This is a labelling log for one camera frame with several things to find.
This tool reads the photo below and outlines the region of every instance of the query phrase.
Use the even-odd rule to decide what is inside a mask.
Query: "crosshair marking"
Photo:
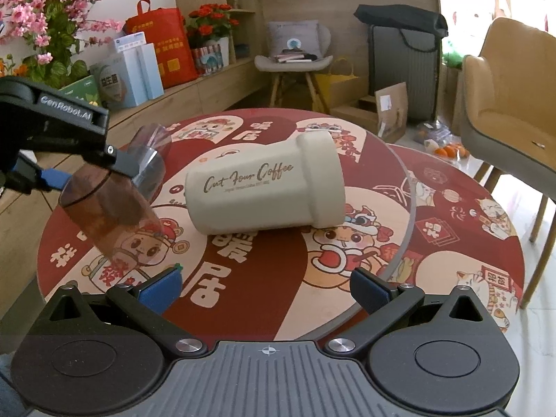
[[[265,353],[267,356],[270,356],[271,354],[274,354],[275,352],[279,351],[276,348],[271,347],[270,345],[264,347],[262,350],[263,353]]]

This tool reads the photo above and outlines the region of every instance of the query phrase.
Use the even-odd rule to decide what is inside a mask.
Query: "round table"
[[[417,209],[409,245],[389,281],[416,284],[432,295],[468,285],[505,333],[516,317],[525,275],[521,243],[508,215],[487,190],[446,161],[390,148],[408,168]],[[389,259],[386,252],[381,257]],[[361,311],[334,333],[366,316]]]
[[[282,108],[201,116],[168,130],[167,171],[152,203],[170,245],[163,261],[122,277],[58,206],[38,253],[38,283],[47,299],[66,283],[94,294],[117,283],[137,285],[178,264],[183,291],[164,316],[209,345],[318,339],[359,311],[349,293],[355,267],[381,277],[397,271],[414,225],[414,187],[397,154],[366,130]],[[195,230],[183,197],[188,167],[308,130],[327,130],[337,146],[346,186],[342,226],[208,237]]]

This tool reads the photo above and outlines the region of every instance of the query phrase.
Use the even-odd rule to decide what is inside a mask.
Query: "silver screw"
[[[333,338],[328,342],[328,348],[335,352],[349,352],[355,349],[355,342],[348,338]]]
[[[203,342],[196,338],[182,338],[176,342],[176,348],[181,352],[196,352],[203,348]]]

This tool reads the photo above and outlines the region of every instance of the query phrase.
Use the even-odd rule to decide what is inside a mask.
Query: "wooden wall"
[[[356,75],[369,72],[367,27],[353,13],[360,4],[407,4],[440,12],[439,0],[260,0],[265,22],[319,20],[332,33],[328,54],[347,55]]]

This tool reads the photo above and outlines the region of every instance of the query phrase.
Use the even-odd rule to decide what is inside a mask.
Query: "suitcase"
[[[435,119],[441,51],[433,34],[369,26],[369,94],[405,82],[408,119]]]

